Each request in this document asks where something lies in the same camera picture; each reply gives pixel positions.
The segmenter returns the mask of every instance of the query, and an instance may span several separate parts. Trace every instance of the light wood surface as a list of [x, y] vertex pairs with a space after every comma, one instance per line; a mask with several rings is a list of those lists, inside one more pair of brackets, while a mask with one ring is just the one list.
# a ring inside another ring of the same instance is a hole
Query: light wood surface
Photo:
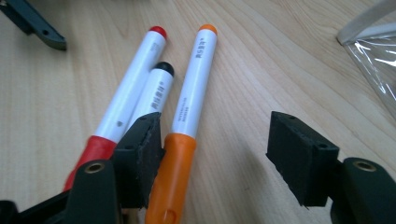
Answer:
[[162, 60], [176, 70], [163, 137], [198, 28], [219, 32], [182, 223], [331, 223], [331, 201], [300, 207], [266, 158], [274, 110], [329, 138], [340, 160], [375, 161], [396, 178], [396, 122], [335, 39], [375, 0], [29, 2], [68, 50], [0, 14], [0, 199], [20, 210], [62, 190], [153, 25], [167, 31]]

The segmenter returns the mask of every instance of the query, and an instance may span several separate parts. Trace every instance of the clear plastic wrap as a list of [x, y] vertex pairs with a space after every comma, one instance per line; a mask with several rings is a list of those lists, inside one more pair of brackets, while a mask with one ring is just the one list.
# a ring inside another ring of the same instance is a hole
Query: clear plastic wrap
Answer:
[[357, 40], [345, 48], [396, 119], [396, 36]]
[[337, 36], [396, 119], [396, 1], [382, 0]]

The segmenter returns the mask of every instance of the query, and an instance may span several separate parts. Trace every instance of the orange marker cap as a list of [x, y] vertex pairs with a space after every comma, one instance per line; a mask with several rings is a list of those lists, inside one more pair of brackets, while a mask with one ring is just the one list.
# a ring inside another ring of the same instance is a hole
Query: orange marker cap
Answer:
[[210, 31], [213, 31], [213, 33], [215, 33], [215, 35], [218, 34], [218, 30], [216, 30], [216, 27], [214, 27], [214, 26], [211, 25], [211, 24], [202, 25], [202, 26], [199, 28], [199, 30], [210, 30]]

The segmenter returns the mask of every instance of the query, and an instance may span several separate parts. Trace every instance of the black clamp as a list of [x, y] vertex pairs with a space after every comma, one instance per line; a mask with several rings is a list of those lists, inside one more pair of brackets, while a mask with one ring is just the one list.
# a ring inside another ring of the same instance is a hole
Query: black clamp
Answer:
[[73, 188], [23, 212], [0, 201], [2, 224], [121, 224], [121, 208], [149, 205], [149, 193], [164, 150], [160, 113], [139, 118], [114, 149], [111, 160], [78, 168]]
[[273, 112], [267, 157], [303, 206], [333, 201], [334, 224], [396, 223], [396, 183], [380, 165], [337, 160], [339, 148], [294, 116]]
[[63, 36], [24, 0], [0, 0], [0, 10], [27, 35], [36, 34], [46, 45], [66, 50]]

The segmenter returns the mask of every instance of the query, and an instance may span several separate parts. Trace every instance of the marker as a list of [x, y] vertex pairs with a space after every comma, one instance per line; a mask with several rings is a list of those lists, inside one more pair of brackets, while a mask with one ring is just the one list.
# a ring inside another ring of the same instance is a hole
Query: marker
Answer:
[[216, 28], [210, 24], [201, 26], [178, 99], [172, 132], [165, 138], [166, 152], [150, 194], [147, 224], [180, 221], [216, 41]]
[[128, 130], [140, 92], [146, 84], [150, 70], [158, 62], [165, 43], [165, 30], [160, 26], [151, 27], [128, 67], [99, 127], [88, 139], [75, 169], [67, 178], [64, 190], [72, 188], [76, 170], [80, 165], [87, 161], [108, 160], [111, 157], [114, 147]]
[[163, 112], [163, 106], [172, 87], [173, 75], [174, 69], [171, 64], [161, 62], [155, 65], [148, 75], [148, 80], [140, 94], [128, 129], [144, 115]]

